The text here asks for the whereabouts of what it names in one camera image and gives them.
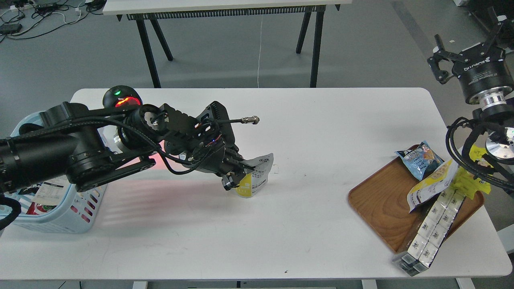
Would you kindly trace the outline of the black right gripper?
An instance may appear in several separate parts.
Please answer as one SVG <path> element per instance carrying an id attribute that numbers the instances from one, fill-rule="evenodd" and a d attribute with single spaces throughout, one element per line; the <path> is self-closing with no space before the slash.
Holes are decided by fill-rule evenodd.
<path id="1" fill-rule="evenodd" d="M 487 93 L 513 91 L 513 77 L 505 63 L 505 50 L 496 45 L 496 34 L 459 53 L 446 51 L 441 37 L 435 35 L 436 47 L 427 63 L 436 81 L 446 84 L 457 77 L 467 104 L 478 104 Z"/>

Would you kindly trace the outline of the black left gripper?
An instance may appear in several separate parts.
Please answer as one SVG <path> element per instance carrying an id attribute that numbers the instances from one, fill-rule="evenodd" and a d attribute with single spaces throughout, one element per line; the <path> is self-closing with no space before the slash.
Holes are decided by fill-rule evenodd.
<path id="1" fill-rule="evenodd" d="M 186 159 L 193 158 L 192 165 L 185 168 L 222 176 L 222 185 L 226 191 L 237 188 L 245 177 L 245 169 L 261 165 L 259 159 L 244 160 L 238 147 L 196 147 L 182 152 Z"/>

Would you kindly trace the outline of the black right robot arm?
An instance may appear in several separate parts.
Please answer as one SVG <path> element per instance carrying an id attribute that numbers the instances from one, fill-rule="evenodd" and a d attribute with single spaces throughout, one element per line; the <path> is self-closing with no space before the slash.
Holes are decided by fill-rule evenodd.
<path id="1" fill-rule="evenodd" d="M 444 48 L 439 35 L 427 63 L 441 83 L 455 77 L 467 104 L 476 105 L 471 119 L 459 117 L 447 128 L 450 156 L 490 185 L 513 194 L 513 76 L 505 51 L 494 44 L 495 35 L 459 53 Z"/>

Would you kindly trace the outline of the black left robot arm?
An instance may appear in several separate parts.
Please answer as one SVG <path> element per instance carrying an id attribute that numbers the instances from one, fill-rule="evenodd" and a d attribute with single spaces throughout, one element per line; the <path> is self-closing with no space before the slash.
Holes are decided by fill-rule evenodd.
<path id="1" fill-rule="evenodd" d="M 90 110 L 69 102 L 39 115 L 42 126 L 23 125 L 19 136 L 1 140 L 1 204 L 11 208 L 2 229 L 21 213 L 5 193 L 61 175 L 83 192 L 153 167 L 158 154 L 172 174 L 213 173 L 228 191 L 255 170 L 239 154 L 231 125 L 259 117 L 231 120 L 217 101 L 198 117 L 167 104 Z"/>

